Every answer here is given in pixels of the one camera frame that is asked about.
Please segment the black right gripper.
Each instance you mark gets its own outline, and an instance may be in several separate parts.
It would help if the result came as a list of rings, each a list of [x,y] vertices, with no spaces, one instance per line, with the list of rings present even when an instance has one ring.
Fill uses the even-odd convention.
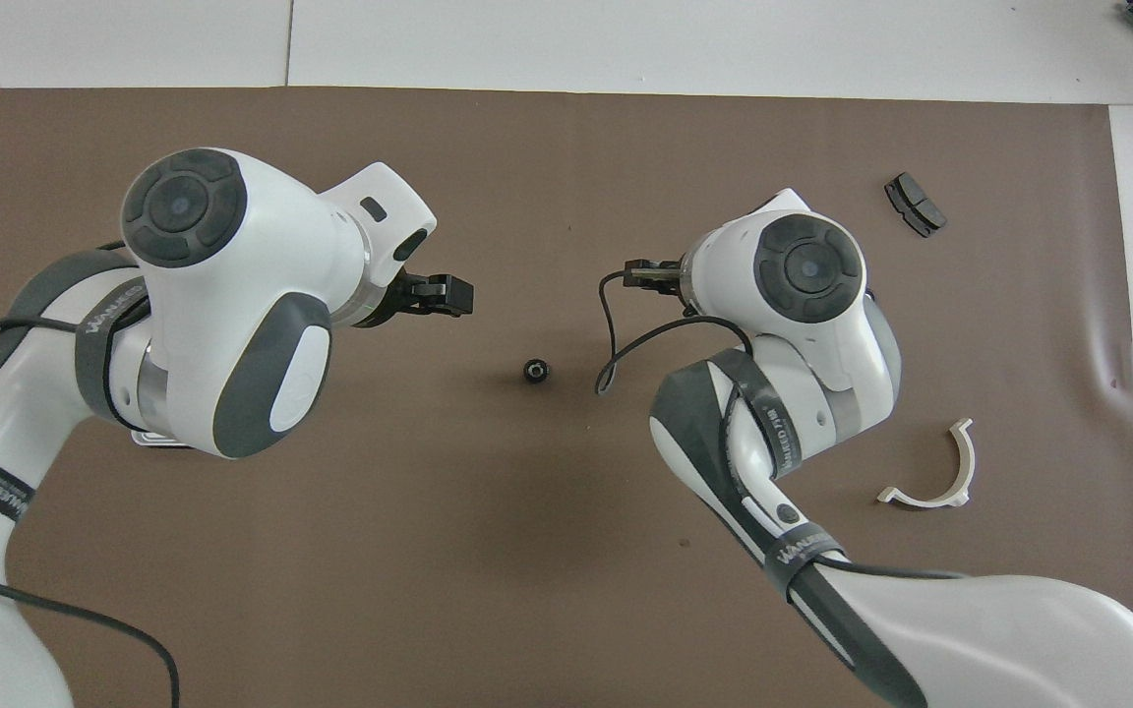
[[[680,261],[625,261],[624,287],[642,288],[656,295],[680,295]]]

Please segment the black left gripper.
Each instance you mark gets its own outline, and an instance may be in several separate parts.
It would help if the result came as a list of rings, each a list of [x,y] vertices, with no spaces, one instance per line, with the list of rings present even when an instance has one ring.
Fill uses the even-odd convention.
[[[421,304],[423,296],[429,296],[429,309]],[[369,317],[355,323],[356,329],[381,326],[397,314],[440,314],[448,317],[467,317],[475,312],[475,287],[465,279],[452,279],[449,274],[433,276],[397,276],[387,287],[377,308]]]

